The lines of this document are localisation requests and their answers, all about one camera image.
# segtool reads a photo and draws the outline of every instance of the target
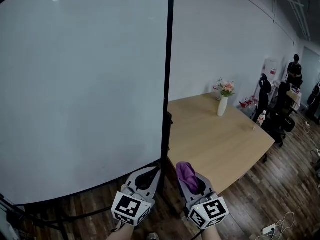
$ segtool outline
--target ceiling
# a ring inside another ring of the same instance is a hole
[[[291,0],[291,2],[288,0],[277,0],[277,3],[285,12],[300,38],[320,45],[320,0]],[[302,30],[297,19],[299,17],[305,31]]]

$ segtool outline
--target white bottle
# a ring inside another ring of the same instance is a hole
[[[266,120],[266,113],[267,113],[267,111],[263,111],[262,112],[262,114],[259,116],[259,118],[258,118],[258,120],[256,121],[256,124],[258,125],[258,126],[262,126],[262,124],[264,123],[264,121]]]

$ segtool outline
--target cable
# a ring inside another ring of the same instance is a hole
[[[288,226],[288,227],[286,227],[286,228],[284,229],[286,216],[287,216],[288,214],[293,214],[293,222],[292,222],[292,225],[291,225],[291,226]],[[295,214],[294,214],[292,211],[288,212],[288,213],[284,216],[283,221],[282,221],[282,220],[279,220],[279,221],[278,221],[278,223],[279,223],[279,222],[282,222],[281,233],[280,233],[280,234],[275,234],[274,236],[275,236],[275,237],[279,237],[279,238],[278,238],[278,240],[279,240],[279,239],[281,238],[282,234],[283,234],[287,229],[290,229],[290,228],[292,228],[292,227],[294,226],[294,224],[295,224],[295,219],[296,219],[296,218],[295,218]]]
[[[309,134],[309,135],[310,135],[311,140],[312,140],[312,142],[313,142],[313,144],[314,144],[314,146],[315,146],[315,149],[317,150],[317,152],[314,151],[314,150],[310,150],[310,153],[311,153],[311,155],[312,155],[312,161],[310,162],[310,165],[311,165],[311,166],[315,166],[315,165],[317,164],[316,162],[319,161],[319,157],[318,157],[318,147],[317,147],[316,141],[315,141],[315,139],[314,139],[314,136],[312,135],[312,133],[311,133],[311,131],[310,131],[310,125],[308,124],[307,121],[304,122],[304,119],[302,118],[302,116],[301,116],[300,114],[298,114],[298,115],[299,115],[299,117],[300,117],[301,124],[302,124],[302,128],[303,128],[304,132],[305,132],[306,134]]]
[[[43,225],[43,226],[46,226],[48,228],[52,228],[52,229],[55,229],[55,230],[59,230],[61,231],[61,229],[58,227],[58,226],[55,226],[55,225],[51,225],[50,223],[42,220],[42,219],[39,219],[31,214],[28,214],[26,213],[24,210],[21,210],[20,208],[16,207],[15,205],[9,203],[7,200],[5,200],[2,196],[0,196],[0,201],[2,203],[4,203],[6,206],[8,206],[9,208],[11,208],[12,210],[16,211],[17,213],[23,215],[26,219],[29,219],[33,222],[36,222],[36,223],[39,223],[40,225]]]
[[[286,216],[287,216],[288,214],[293,214],[293,223],[292,223],[291,226],[288,226],[288,227],[286,227],[286,228],[284,229]],[[276,223],[276,225],[275,225],[275,227],[280,227],[280,226],[282,226],[282,229],[281,229],[280,234],[275,234],[275,231],[273,231],[272,234],[257,236],[257,237],[255,238],[255,240],[257,240],[258,238],[266,238],[266,237],[270,237],[270,236],[272,236],[270,240],[273,240],[274,237],[279,237],[279,238],[277,239],[277,240],[279,240],[279,239],[281,238],[281,236],[283,235],[283,233],[284,233],[287,229],[292,228],[292,227],[294,226],[294,224],[295,224],[295,214],[294,214],[292,211],[289,211],[289,212],[287,212],[287,213],[284,215],[283,221],[282,221],[282,220],[279,220],[279,221]]]
[[[126,223],[120,221],[120,227],[119,227],[119,228],[114,228],[114,229],[112,229],[112,230],[111,230],[111,233],[119,231],[120,229],[122,229],[122,228],[125,226],[125,224],[126,224]]]
[[[73,217],[68,217],[68,218],[61,219],[61,220],[52,220],[52,221],[44,221],[44,222],[49,223],[49,224],[56,224],[58,222],[62,222],[62,223],[71,222],[71,221],[84,219],[84,218],[89,217],[89,216],[93,216],[93,215],[97,215],[97,214],[109,211],[109,210],[111,210],[111,208],[112,208],[112,206],[109,206],[109,207],[106,207],[106,208],[103,208],[103,209],[100,209],[100,210],[96,210],[96,211],[93,211],[93,212],[90,212],[90,213],[82,214],[82,215],[79,215],[79,216],[73,216]]]
[[[204,230],[204,229],[201,229],[201,230],[199,231],[199,233],[196,234],[195,237],[192,238],[191,240],[195,240],[198,236],[200,236],[200,235],[203,233],[203,231],[205,231],[205,230]]]

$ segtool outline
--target white wall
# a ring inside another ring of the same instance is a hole
[[[299,45],[298,45],[298,49],[297,49],[297,54],[299,55],[299,58],[300,58],[299,62],[301,63],[301,65],[303,64],[303,61],[304,61],[303,54],[304,54],[305,47],[307,47],[308,49],[310,49],[311,51],[315,52],[316,54],[318,54],[320,56],[320,45],[318,45],[314,42],[309,42],[309,41],[301,39],[299,42]]]
[[[270,3],[250,1],[273,18]],[[254,93],[266,58],[276,59],[282,71],[292,61],[295,30],[276,18],[285,33],[250,1],[174,0],[170,101],[211,92],[222,77],[235,82],[236,105]]]

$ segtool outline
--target chair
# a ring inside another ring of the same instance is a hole
[[[295,111],[292,107],[286,106],[287,104],[287,100],[290,99],[287,96],[287,92],[289,92],[291,89],[290,84],[286,83],[286,82],[281,82],[280,86],[279,86],[279,91],[278,91],[278,96],[277,96],[277,101],[276,104],[274,106],[274,110],[278,111],[278,112],[282,112],[283,114],[290,116],[292,112],[297,114],[297,111]]]
[[[259,105],[253,121],[257,122],[260,114],[265,110],[266,119],[262,125],[262,129],[275,140],[275,143],[282,147],[284,144],[283,139],[286,138],[286,133],[291,132],[296,125],[295,121],[293,121],[289,115],[292,112],[297,112],[292,108],[290,108],[289,112],[284,112],[285,100],[287,92],[290,90],[290,85],[281,83],[279,87],[278,100],[274,108],[268,106],[268,93],[271,92],[271,84],[268,82],[264,74],[262,74],[259,85]],[[267,160],[268,156],[267,154],[264,154],[263,162],[265,163]]]
[[[269,104],[268,94],[271,92],[272,87],[270,82],[267,80],[267,76],[265,74],[261,75],[259,86],[260,86],[259,105],[255,112],[255,116],[253,118],[253,121],[255,123],[258,121],[258,118],[263,113],[263,111],[268,110],[268,104]]]

